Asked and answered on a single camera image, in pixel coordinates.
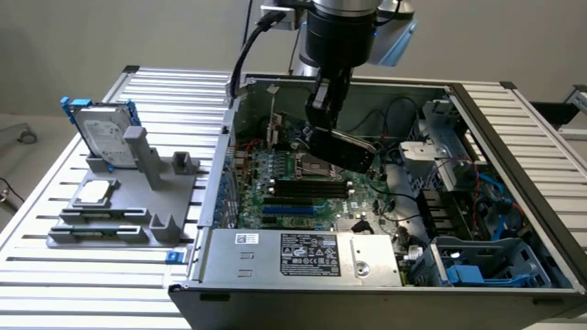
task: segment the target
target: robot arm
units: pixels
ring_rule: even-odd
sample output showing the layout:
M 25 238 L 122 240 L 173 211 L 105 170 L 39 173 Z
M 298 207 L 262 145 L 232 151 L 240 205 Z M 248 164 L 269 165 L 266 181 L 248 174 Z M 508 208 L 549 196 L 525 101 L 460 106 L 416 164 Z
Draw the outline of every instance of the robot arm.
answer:
M 240 71 L 252 42 L 270 28 L 304 29 L 300 61 L 317 68 L 305 102 L 309 154 L 330 164 L 364 173 L 374 147 L 336 131 L 353 68 L 369 62 L 394 66 L 409 41 L 414 22 L 409 0 L 266 0 L 262 17 L 248 37 L 230 77 L 229 94 L 237 96 Z M 301 20 L 306 15 L 306 24 Z
M 305 28 L 300 60 L 317 67 L 305 113 L 312 126 L 326 131 L 345 100 L 353 68 L 369 62 L 394 66 L 414 28 L 409 0 L 269 0 L 261 11 L 281 10 L 276 28 Z M 306 13 L 306 26 L 301 18 Z

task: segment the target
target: small label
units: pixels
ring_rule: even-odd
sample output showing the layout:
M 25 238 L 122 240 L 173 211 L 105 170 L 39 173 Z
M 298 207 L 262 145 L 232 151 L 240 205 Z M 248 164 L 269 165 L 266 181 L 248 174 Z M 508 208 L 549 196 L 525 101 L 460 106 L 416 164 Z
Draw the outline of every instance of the small label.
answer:
M 236 234 L 234 244 L 258 244 L 258 234 Z
M 340 276 L 336 235 L 281 234 L 280 253 L 284 276 Z

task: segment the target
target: wire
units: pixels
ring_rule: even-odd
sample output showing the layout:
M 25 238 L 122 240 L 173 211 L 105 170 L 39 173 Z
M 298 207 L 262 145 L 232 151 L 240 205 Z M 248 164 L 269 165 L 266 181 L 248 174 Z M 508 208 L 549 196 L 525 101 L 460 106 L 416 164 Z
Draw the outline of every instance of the wire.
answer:
M 18 197 L 19 201 L 23 203 L 25 199 L 22 198 L 22 196 L 18 195 L 18 193 L 15 192 L 14 188 L 11 188 L 10 184 L 7 183 L 6 179 L 0 177 L 0 181 L 3 182 L 3 184 L 6 185 L 7 189 L 11 191 L 11 193 L 14 194 L 15 197 Z
M 474 162 L 472 161 L 472 159 L 470 159 L 468 156 L 452 156 L 450 158 L 448 158 L 446 160 L 444 160 L 444 162 L 442 162 L 440 165 L 437 165 L 437 167 L 436 167 L 436 168 L 432 170 L 432 172 L 428 174 L 428 178 L 426 178 L 426 180 L 425 180 L 425 186 L 424 186 L 424 187 L 428 187 L 429 184 L 432 183 L 433 175 L 440 171 L 440 168 L 441 168 L 445 164 L 448 164 L 449 162 L 452 162 L 453 160 L 465 160 L 465 161 L 470 162 L 470 163 L 473 164 L 473 166 L 474 166 L 474 172 L 477 173 L 476 178 L 478 179 L 477 165 L 474 164 Z
M 378 113 L 382 116 L 382 119 L 385 119 L 385 115 L 382 114 L 381 111 L 370 110 L 370 112 L 366 113 L 366 116 L 362 118 L 362 120 L 358 122 L 358 124 L 356 124 L 354 127 L 352 129 L 349 129 L 346 133 L 352 133 L 365 123 L 366 119 L 369 119 L 369 117 L 373 115 L 373 113 Z
M 382 190 L 380 190 L 380 189 L 376 189 L 376 188 L 373 187 L 373 184 L 372 184 L 370 182 L 368 182 L 368 186 L 370 187 L 372 190 L 374 190 L 374 191 L 376 191 L 377 193 L 380 193 L 380 194 L 384 194 L 384 195 L 388 195 L 388 196 L 401 196 L 401 197 L 409 198 L 410 200 L 413 200 L 413 201 L 417 203 L 417 199 L 413 198 L 413 197 L 409 196 L 409 195 L 398 194 L 398 193 L 396 193 L 396 192 L 385 192 L 385 191 L 382 191 Z
M 301 32 L 301 28 L 297 29 L 297 34 L 294 36 L 294 43 L 293 43 L 293 49 L 292 49 L 292 55 L 289 57 L 289 65 L 286 66 L 286 73 L 289 75 L 293 74 L 293 69 L 292 69 L 292 65 L 293 65 L 293 56 L 294 56 L 294 50 L 297 49 L 297 42 L 300 41 L 300 32 Z
M 296 166 L 296 168 L 298 168 L 298 169 L 302 170 L 302 171 L 310 172 L 310 173 L 313 173 L 313 174 L 317 174 L 317 175 L 322 175 L 322 176 L 325 176 L 325 177 L 329 177 L 328 174 L 324 174 L 324 173 L 320 173 L 320 172 L 314 172 L 313 170 L 306 170 L 305 168 L 302 168 L 302 167 L 300 167 L 300 166 Z
M 397 101 L 401 101 L 401 100 L 405 100 L 405 101 L 408 101 L 409 103 L 412 103 L 412 107 L 413 107 L 413 116 L 414 116 L 414 118 L 417 118 L 417 116 L 418 116 L 418 105 L 414 103 L 413 99 L 408 98 L 406 96 L 398 96 L 397 98 L 394 98 L 394 99 L 389 102 L 389 104 L 388 104 L 388 106 L 386 106 L 386 109 L 385 109 L 385 113 L 382 114 L 382 116 L 384 116 L 384 118 L 382 118 L 382 130 L 384 130 L 385 133 L 389 132 L 389 128 L 388 128 L 388 126 L 386 126 L 386 125 L 388 125 L 388 124 L 386 124 L 386 118 L 388 118 L 388 116 L 389 116 L 389 110 L 392 109 L 393 104 L 394 104 Z
M 241 147 L 244 147 L 244 146 L 245 146 L 246 148 L 249 148 L 249 147 L 257 145 L 260 142 L 262 142 L 262 139 L 254 139 L 254 140 L 252 140 L 252 141 L 249 141 L 249 142 L 246 142 L 246 143 L 242 143 L 242 144 L 234 144 L 234 148 L 241 148 Z
M 309 150 L 308 143 L 305 143 L 298 137 L 294 138 L 294 140 L 296 140 L 297 142 L 300 142 L 300 143 L 308 148 L 308 150 Z
M 524 210 L 521 210 L 521 207 L 512 203 L 513 208 L 520 212 L 520 229 L 524 227 Z
M 413 218 L 416 218 L 416 217 L 421 217 L 421 215 L 420 215 L 420 214 L 414 214 L 414 215 L 412 215 L 412 216 L 409 216 L 409 217 L 406 217 L 406 218 L 402 218 L 402 219 L 389 219 L 385 215 L 382 215 L 382 218 L 384 218 L 386 221 L 390 221 L 390 222 L 401 222 L 401 221 L 405 221 L 405 220 L 413 219 Z
M 505 225 L 505 220 L 506 220 L 505 215 L 500 214 L 497 229 L 494 230 L 493 236 L 490 237 L 490 241 L 498 241 L 498 238 L 500 238 L 501 232 L 502 232 L 502 227 Z
M 373 23 L 374 26 L 384 26 L 388 22 L 393 21 L 394 15 L 397 15 L 397 13 L 400 11 L 401 1 L 402 0 L 397 0 L 397 6 L 394 7 L 393 14 L 388 18 L 388 20 L 386 21 L 381 21 L 381 22 L 374 21 L 374 23 Z
M 252 31 L 250 36 L 246 39 L 245 45 L 241 48 L 238 60 L 236 61 L 234 68 L 232 70 L 230 76 L 230 84 L 229 84 L 229 95 L 232 98 L 236 98 L 236 88 L 240 85 L 240 74 L 242 72 L 242 65 L 245 63 L 248 52 L 250 51 L 250 47 L 262 32 L 266 32 L 274 23 L 278 23 L 285 17 L 285 12 L 270 11 L 260 18 L 258 22 L 256 22 L 256 29 Z
M 241 45 L 242 48 L 246 43 L 246 37 L 248 37 L 248 25 L 250 24 L 250 10 L 253 7 L 253 0 L 248 0 L 248 9 L 246 9 L 246 19 L 245 19 L 245 33 L 241 36 Z
M 234 68 L 232 71 L 232 76 L 230 76 L 230 97 L 236 98 L 236 88 L 240 85 L 240 73 L 242 72 L 242 64 L 245 62 L 245 58 L 248 55 L 248 52 L 250 51 L 250 47 L 253 45 L 253 42 L 256 41 L 258 35 L 261 34 L 262 29 L 260 29 L 258 27 L 253 30 L 253 32 L 250 33 L 250 36 L 248 37 L 245 46 L 241 49 L 240 52 L 240 56 L 238 56 L 238 60 L 236 61 L 234 64 Z

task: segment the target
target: black cable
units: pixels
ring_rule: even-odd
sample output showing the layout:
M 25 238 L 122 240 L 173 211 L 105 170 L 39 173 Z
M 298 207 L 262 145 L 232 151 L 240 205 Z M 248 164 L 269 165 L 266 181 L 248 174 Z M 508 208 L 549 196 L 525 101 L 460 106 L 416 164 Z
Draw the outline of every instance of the black cable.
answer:
M 256 29 L 252 31 L 250 36 L 246 39 L 246 43 L 240 51 L 238 60 L 236 61 L 234 68 L 232 70 L 230 76 L 230 88 L 229 95 L 232 98 L 236 98 L 236 88 L 240 85 L 240 74 L 242 72 L 242 65 L 245 63 L 248 52 L 250 51 L 250 47 L 262 32 L 266 32 L 273 24 L 278 23 L 285 18 L 285 12 L 272 11 L 268 12 L 260 18 L 258 22 L 256 22 Z
M 349 129 L 346 133 L 352 133 L 365 123 L 366 119 L 369 119 L 369 117 L 373 115 L 373 113 L 378 113 L 382 116 L 382 119 L 385 118 L 385 115 L 382 114 L 381 111 L 370 110 L 370 112 L 366 113 L 366 116 L 362 118 L 362 120 L 358 122 L 358 124 L 356 124 L 354 127 L 352 129 Z
M 250 51 L 250 46 L 253 45 L 253 42 L 257 39 L 261 32 L 262 32 L 262 29 L 260 29 L 257 27 L 254 29 L 254 31 L 250 33 L 250 36 L 248 37 L 248 40 L 245 43 L 245 46 L 241 49 L 238 60 L 236 61 L 234 68 L 232 71 L 232 76 L 230 76 L 230 97 L 232 98 L 236 98 L 236 88 L 240 85 L 240 74 L 242 72 L 242 64 L 245 62 L 248 52 Z
M 402 219 L 389 219 L 389 218 L 382 214 L 382 218 L 384 218 L 386 221 L 390 221 L 390 222 L 401 222 L 401 221 L 409 220 L 409 219 L 416 218 L 416 217 L 421 217 L 421 215 L 414 214 L 414 215 L 412 215 L 410 217 L 406 217 L 406 218 L 402 218 Z
M 396 97 L 396 98 L 388 103 L 386 108 L 385 108 L 385 112 L 382 113 L 382 115 L 384 115 L 384 119 L 382 119 L 382 120 L 384 120 L 384 122 L 382 122 L 382 130 L 384 130 L 385 127 L 386 127 L 386 119 L 388 119 L 388 116 L 389 116 L 389 110 L 392 109 L 393 104 L 394 104 L 397 101 L 401 101 L 401 100 L 405 100 L 405 101 L 408 101 L 409 103 L 412 103 L 412 106 L 413 106 L 413 114 L 414 114 L 416 117 L 417 117 L 417 115 L 418 115 L 418 105 L 414 103 L 413 99 L 408 98 L 406 96 L 398 96 L 398 97 Z
M 0 181 L 3 182 L 3 184 L 6 185 L 7 189 L 11 191 L 11 193 L 14 194 L 14 196 L 18 197 L 19 201 L 23 203 L 25 199 L 18 195 L 18 193 L 15 192 L 14 188 L 11 188 L 10 184 L 7 183 L 6 179 L 0 177 Z
M 377 26 L 384 26 L 388 22 L 393 21 L 394 15 L 397 15 L 397 13 L 398 13 L 398 11 L 400 11 L 401 1 L 402 1 L 402 0 L 397 0 L 397 6 L 394 7 L 393 14 L 392 14 L 392 16 L 388 18 L 388 20 L 386 20 L 386 21 L 381 21 L 381 22 L 374 21 L 373 25 L 374 25 L 376 27 L 377 27 Z
M 294 36 L 294 43 L 293 43 L 293 49 L 292 49 L 292 55 L 289 57 L 289 65 L 286 67 L 286 73 L 289 75 L 293 74 L 293 69 L 292 69 L 292 65 L 293 65 L 293 56 L 294 56 L 294 50 L 297 49 L 297 42 L 300 41 L 300 32 L 301 32 L 301 28 L 297 29 L 297 34 Z
M 409 198 L 410 200 L 413 200 L 417 203 L 417 200 L 412 196 L 409 196 L 409 195 L 398 194 L 398 193 L 394 193 L 394 192 L 385 192 L 385 191 L 382 191 L 380 189 L 376 189 L 370 182 L 368 182 L 368 186 L 370 187 L 372 190 L 374 190 L 380 194 L 384 194 L 384 195 L 388 195 L 388 196 L 401 196 L 401 197 Z
M 241 48 L 245 46 L 246 38 L 248 38 L 248 25 L 250 24 L 250 10 L 252 10 L 252 7 L 253 7 L 253 0 L 248 0 L 246 19 L 245 19 L 245 33 L 241 36 L 241 45 L 240 45 Z

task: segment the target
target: blue cable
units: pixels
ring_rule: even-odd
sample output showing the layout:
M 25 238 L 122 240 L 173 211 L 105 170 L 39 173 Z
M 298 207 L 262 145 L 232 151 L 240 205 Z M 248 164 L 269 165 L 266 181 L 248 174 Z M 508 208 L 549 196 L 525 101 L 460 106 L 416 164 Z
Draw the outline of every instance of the blue cable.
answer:
M 505 215 L 500 214 L 498 215 L 497 229 L 494 230 L 494 234 L 493 234 L 493 237 L 490 238 L 490 241 L 496 241 L 498 239 L 498 237 L 501 236 L 504 225 L 505 225 Z
M 498 182 L 496 182 L 488 175 L 478 173 L 478 178 L 484 181 L 486 181 L 488 183 L 490 183 L 494 187 L 497 187 L 498 193 L 501 194 L 501 196 L 505 194 L 505 188 L 502 187 L 502 184 L 500 184 Z

